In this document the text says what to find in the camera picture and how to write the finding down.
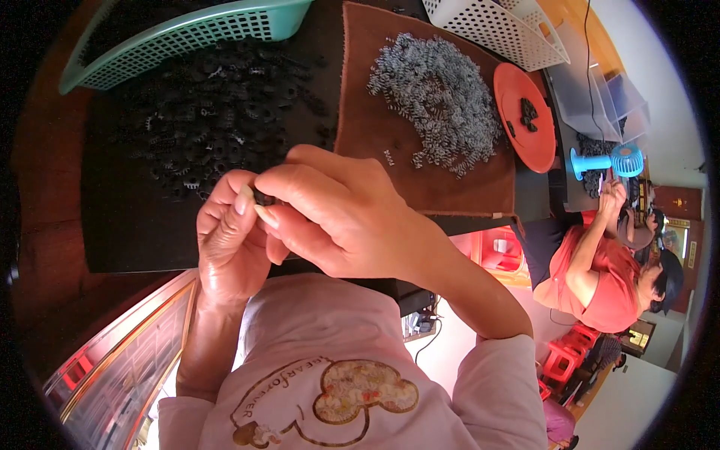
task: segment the shirt print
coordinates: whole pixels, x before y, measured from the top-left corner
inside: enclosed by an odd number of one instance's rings
[[[318,379],[318,393],[307,404],[283,403],[296,377]],[[235,426],[233,441],[239,446],[266,449],[280,444],[283,435],[297,433],[303,440],[322,447],[345,447],[360,442],[370,427],[370,411],[394,414],[415,409],[418,387],[393,367],[368,359],[333,361],[318,356],[300,359],[260,379],[242,397],[230,414]],[[278,404],[287,404],[282,410]],[[333,426],[327,442],[324,426]]]

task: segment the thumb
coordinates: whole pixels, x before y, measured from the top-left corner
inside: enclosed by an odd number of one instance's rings
[[[206,250],[208,257],[216,260],[229,259],[238,252],[258,217],[253,206],[255,206],[253,191],[244,184],[233,204],[227,206],[217,227],[203,243],[203,250]]]
[[[274,204],[255,206],[266,223],[268,234],[281,239],[288,250],[320,267],[333,276],[344,260],[343,249],[317,223],[310,222],[295,208]]]

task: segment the brown cloth mat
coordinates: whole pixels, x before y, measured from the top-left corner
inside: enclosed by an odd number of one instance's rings
[[[495,145],[497,155],[487,163],[478,161],[460,180],[434,164],[416,169],[410,159],[422,150],[422,143],[413,124],[389,111],[383,96],[370,95],[366,87],[379,49],[392,45],[386,38],[395,39],[401,32],[421,39],[437,35],[454,43],[480,67],[491,92],[492,74],[500,62],[475,44],[412,17],[351,2],[345,2],[343,12],[345,62],[335,152],[380,161],[408,205],[423,214],[515,217],[515,157],[504,136]],[[394,166],[388,165],[386,150]]]

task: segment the red shirt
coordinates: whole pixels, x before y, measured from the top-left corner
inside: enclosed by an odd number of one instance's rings
[[[620,333],[638,318],[635,278],[640,273],[640,265],[619,243],[600,238],[590,266],[600,274],[598,288],[588,307],[582,306],[565,284],[565,274],[572,252],[584,232],[580,225],[567,231],[550,261],[550,278],[535,288],[533,297],[547,307],[574,315],[580,322],[598,331]]]

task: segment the blue desk fan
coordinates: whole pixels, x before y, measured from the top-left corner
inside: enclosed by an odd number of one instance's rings
[[[575,178],[582,181],[582,173],[593,169],[613,168],[617,176],[631,178],[642,173],[644,162],[642,152],[637,145],[627,143],[618,145],[603,156],[578,156],[574,148],[570,149],[570,162]]]

